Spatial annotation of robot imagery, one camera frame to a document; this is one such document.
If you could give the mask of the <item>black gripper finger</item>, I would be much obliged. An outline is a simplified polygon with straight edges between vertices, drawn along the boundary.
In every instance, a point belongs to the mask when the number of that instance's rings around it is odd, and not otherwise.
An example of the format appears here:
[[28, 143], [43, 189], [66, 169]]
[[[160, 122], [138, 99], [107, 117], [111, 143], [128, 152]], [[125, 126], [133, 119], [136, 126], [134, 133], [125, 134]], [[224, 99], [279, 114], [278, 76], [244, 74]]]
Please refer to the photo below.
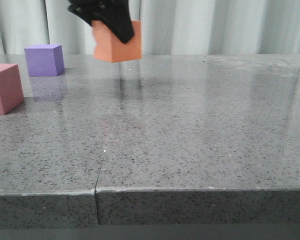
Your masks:
[[67, 9], [89, 26], [101, 21], [123, 44], [134, 37], [127, 0], [70, 0]]

